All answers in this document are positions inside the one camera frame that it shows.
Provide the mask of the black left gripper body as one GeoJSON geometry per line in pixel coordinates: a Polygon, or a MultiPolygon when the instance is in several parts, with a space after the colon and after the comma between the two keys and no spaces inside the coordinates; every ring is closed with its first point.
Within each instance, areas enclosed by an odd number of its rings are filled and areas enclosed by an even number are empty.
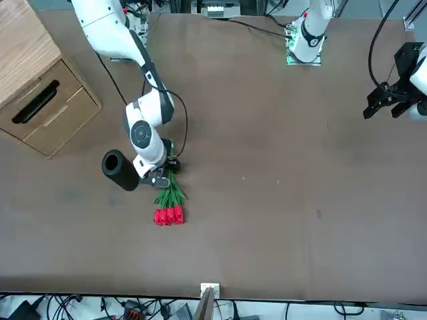
{"type": "Polygon", "coordinates": [[[393,85],[383,82],[382,87],[387,100],[399,99],[410,100],[415,98],[425,98],[426,84],[424,80],[419,85],[411,82],[410,78],[420,68],[420,63],[424,62],[426,54],[423,50],[426,45],[423,42],[406,42],[395,53],[394,60],[399,79],[393,85]]]}

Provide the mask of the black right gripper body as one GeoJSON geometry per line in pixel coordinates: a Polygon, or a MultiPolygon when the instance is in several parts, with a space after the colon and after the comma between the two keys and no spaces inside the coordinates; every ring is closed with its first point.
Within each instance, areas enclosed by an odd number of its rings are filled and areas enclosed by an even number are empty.
{"type": "Polygon", "coordinates": [[[165,168],[157,168],[149,172],[143,178],[139,178],[139,183],[142,185],[151,185],[152,187],[168,188],[170,186],[169,170],[165,168]]]}

